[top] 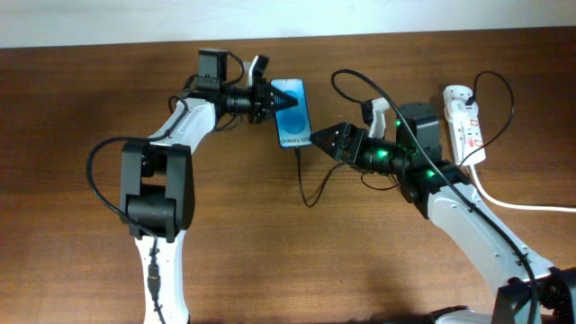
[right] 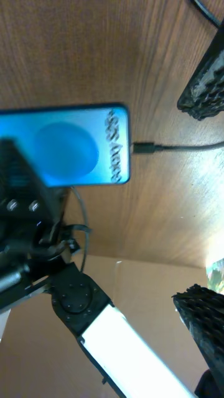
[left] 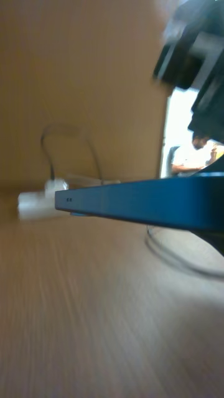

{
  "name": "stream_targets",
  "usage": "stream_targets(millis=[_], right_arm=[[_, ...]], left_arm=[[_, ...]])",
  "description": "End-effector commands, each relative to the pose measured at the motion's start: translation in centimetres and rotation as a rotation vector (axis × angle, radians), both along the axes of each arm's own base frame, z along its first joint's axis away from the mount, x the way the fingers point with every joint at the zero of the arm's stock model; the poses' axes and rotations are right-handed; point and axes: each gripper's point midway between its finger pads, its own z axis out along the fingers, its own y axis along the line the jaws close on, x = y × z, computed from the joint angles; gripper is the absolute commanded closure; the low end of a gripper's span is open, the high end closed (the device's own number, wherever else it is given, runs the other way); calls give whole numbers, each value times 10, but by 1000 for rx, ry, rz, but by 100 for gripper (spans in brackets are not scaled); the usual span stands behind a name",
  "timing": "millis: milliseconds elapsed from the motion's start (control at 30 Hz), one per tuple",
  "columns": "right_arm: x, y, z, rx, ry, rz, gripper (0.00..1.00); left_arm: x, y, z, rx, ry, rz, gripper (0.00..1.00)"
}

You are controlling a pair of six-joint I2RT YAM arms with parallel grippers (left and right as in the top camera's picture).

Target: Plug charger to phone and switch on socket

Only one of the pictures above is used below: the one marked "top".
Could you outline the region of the blue Galaxy smartphone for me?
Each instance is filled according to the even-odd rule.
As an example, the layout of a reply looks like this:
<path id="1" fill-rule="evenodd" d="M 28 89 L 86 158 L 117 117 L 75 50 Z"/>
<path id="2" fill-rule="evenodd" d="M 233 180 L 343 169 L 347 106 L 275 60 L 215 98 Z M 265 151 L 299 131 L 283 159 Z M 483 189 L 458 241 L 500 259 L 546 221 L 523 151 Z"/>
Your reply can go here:
<path id="1" fill-rule="evenodd" d="M 275 113 L 280 147 L 295 149 L 311 145 L 311 121 L 302 79 L 274 79 L 272 85 L 294 97 L 298 104 Z"/>

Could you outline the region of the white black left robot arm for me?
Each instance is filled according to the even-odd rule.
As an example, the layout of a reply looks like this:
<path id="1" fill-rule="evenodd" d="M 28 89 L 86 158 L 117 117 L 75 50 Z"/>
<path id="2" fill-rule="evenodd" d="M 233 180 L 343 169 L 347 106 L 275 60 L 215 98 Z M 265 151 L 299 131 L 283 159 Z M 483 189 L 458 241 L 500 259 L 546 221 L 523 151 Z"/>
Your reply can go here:
<path id="1" fill-rule="evenodd" d="M 253 77 L 237 87 L 222 77 L 194 76 L 175 111 L 152 136 L 128 139 L 121 152 L 119 210 L 142 265 L 147 323 L 186 323 L 183 249 L 194 217 L 192 157 L 225 114 L 259 123 L 306 110 L 301 79 Z"/>

